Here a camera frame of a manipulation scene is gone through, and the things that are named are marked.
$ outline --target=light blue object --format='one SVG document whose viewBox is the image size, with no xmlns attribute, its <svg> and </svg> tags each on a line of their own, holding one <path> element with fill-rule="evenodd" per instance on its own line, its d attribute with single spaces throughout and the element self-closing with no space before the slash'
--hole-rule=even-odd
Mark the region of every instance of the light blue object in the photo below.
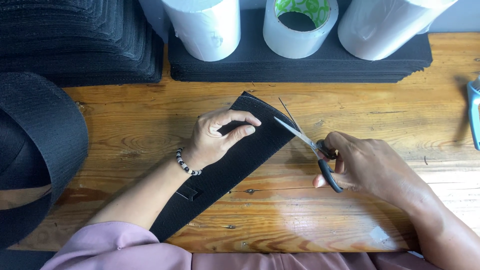
<svg viewBox="0 0 480 270">
<path fill-rule="evenodd" d="M 468 117 L 470 118 L 470 128 L 472 130 L 473 145 L 480 151 L 480 76 L 473 82 L 467 84 L 468 92 Z"/>
</svg>

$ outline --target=fingernail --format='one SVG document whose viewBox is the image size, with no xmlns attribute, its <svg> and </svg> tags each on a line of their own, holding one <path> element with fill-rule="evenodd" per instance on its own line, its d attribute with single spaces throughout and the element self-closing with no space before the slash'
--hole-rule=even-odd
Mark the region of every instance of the fingernail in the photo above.
<svg viewBox="0 0 480 270">
<path fill-rule="evenodd" d="M 247 129 L 245 130 L 247 132 L 247 135 L 253 134 L 255 132 L 255 127 L 252 125 L 247 126 Z"/>
</svg>

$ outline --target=wood grain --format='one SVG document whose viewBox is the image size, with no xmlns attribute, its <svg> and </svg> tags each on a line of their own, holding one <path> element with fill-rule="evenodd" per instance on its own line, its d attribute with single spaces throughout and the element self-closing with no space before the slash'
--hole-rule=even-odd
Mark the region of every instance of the wood grain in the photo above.
<svg viewBox="0 0 480 270">
<path fill-rule="evenodd" d="M 480 233 L 480 152 L 466 83 L 480 71 L 480 33 L 430 34 L 433 63 L 397 84 L 196 83 L 66 88 L 89 130 L 89 156 L 49 216 L 14 249 L 58 250 L 106 201 L 190 137 L 197 116 L 249 91 L 311 138 L 338 130 L 386 140 Z M 315 156 L 294 139 L 168 242 L 192 252 L 417 249 L 406 216 L 373 198 L 314 189 Z"/>
</svg>

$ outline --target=white plastic roll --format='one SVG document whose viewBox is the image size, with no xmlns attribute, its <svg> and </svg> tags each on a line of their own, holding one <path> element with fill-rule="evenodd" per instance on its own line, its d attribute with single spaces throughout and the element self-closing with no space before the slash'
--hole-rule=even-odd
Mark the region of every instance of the white plastic roll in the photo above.
<svg viewBox="0 0 480 270">
<path fill-rule="evenodd" d="M 338 25 L 338 38 L 354 56 L 380 60 L 414 35 L 425 33 L 457 0 L 353 0 Z"/>
<path fill-rule="evenodd" d="M 224 59 L 240 42 L 239 0 L 162 0 L 175 34 L 203 61 Z"/>
<path fill-rule="evenodd" d="M 278 17 L 286 12 L 301 12 L 310 17 L 316 29 L 300 32 L 283 25 Z M 336 0 L 267 0 L 264 39 L 276 54 L 286 58 L 304 58 L 322 45 L 338 18 Z"/>
</svg>

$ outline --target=forearm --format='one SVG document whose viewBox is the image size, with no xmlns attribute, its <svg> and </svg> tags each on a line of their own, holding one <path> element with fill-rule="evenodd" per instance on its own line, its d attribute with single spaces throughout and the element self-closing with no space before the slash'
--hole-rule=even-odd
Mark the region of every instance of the forearm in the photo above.
<svg viewBox="0 0 480 270">
<path fill-rule="evenodd" d="M 101 209 L 88 223 L 123 221 L 150 229 L 175 191 L 189 178 L 172 157 Z"/>
<path fill-rule="evenodd" d="M 407 211 L 423 256 L 444 270 L 476 269 L 480 237 L 433 194 Z"/>
</svg>

